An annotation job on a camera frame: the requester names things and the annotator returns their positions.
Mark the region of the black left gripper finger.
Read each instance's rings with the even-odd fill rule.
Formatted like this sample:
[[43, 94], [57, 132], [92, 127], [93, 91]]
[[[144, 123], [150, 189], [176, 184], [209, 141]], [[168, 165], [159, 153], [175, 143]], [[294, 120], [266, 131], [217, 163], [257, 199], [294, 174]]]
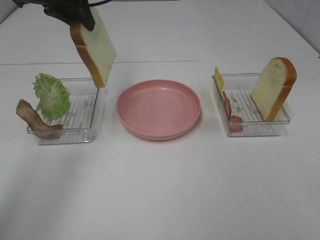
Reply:
[[88, 31], [92, 31], [95, 27], [95, 20], [87, 0], [79, 1], [79, 15], [81, 23]]

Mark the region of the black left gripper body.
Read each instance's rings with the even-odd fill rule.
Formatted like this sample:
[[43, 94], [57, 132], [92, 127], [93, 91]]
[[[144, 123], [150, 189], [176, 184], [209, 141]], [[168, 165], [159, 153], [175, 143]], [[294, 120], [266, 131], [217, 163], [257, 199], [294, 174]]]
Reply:
[[43, 5], [43, 11], [64, 23], [81, 22], [84, 19], [81, 3], [81, 0], [52, 0]]

